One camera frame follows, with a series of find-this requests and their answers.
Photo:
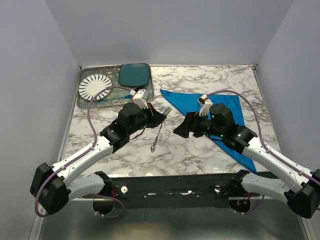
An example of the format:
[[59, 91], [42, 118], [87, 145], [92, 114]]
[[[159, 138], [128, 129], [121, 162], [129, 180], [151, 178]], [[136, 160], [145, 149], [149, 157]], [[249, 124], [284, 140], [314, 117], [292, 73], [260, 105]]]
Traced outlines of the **iridescent purple fork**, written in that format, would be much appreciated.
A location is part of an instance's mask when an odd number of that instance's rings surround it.
[[[165, 109], [165, 111], [162, 114], [167, 117], [171, 111], [172, 111], [172, 108], [168, 107], [168, 108]], [[150, 147], [150, 151], [152, 153], [156, 150], [156, 145], [157, 145], [157, 142], [158, 142], [162, 127], [163, 127], [163, 123], [160, 124], [160, 127], [158, 129], [157, 135], [156, 135], [156, 137], [155, 137], [155, 139], [154, 139], [154, 141], [153, 141], [153, 143], [152, 143], [152, 145]]]

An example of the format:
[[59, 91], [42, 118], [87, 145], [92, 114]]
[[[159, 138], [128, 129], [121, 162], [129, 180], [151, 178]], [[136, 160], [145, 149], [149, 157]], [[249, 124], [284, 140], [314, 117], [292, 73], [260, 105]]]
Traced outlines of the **blue cloth napkin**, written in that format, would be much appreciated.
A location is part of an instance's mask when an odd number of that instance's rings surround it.
[[162, 89], [162, 96], [181, 114], [183, 122], [173, 133], [188, 138], [206, 136], [225, 153], [253, 173], [257, 173], [253, 160], [242, 154], [246, 143], [257, 134], [245, 127], [238, 96], [203, 96], [200, 93], [180, 93]]

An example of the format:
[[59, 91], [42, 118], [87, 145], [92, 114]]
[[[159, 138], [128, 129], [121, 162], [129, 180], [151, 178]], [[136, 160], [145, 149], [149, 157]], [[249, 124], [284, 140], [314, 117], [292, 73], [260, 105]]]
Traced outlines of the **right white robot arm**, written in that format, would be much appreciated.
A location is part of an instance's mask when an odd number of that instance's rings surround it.
[[320, 171], [303, 167], [268, 147], [258, 135], [235, 122], [232, 111], [223, 103], [213, 104], [209, 116], [188, 112], [174, 134], [188, 138], [192, 133], [219, 137], [229, 149], [249, 157], [276, 176], [261, 177], [241, 171], [230, 183], [230, 191], [241, 196], [245, 192], [257, 193], [283, 203], [297, 215], [310, 219], [320, 206]]

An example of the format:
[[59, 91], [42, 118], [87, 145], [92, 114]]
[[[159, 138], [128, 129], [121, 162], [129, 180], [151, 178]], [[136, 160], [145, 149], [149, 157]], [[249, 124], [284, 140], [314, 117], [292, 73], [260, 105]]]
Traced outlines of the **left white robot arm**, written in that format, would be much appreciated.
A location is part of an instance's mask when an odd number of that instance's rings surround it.
[[85, 195], [107, 197], [111, 191], [111, 180], [106, 174], [98, 172], [86, 178], [78, 176], [124, 147], [132, 134], [161, 125], [171, 110], [168, 107], [160, 113], [151, 103], [145, 109], [133, 102], [126, 103], [117, 118], [99, 134], [95, 133], [93, 141], [83, 149], [52, 165], [40, 164], [30, 186], [36, 215], [41, 218], [53, 215], [70, 200]]

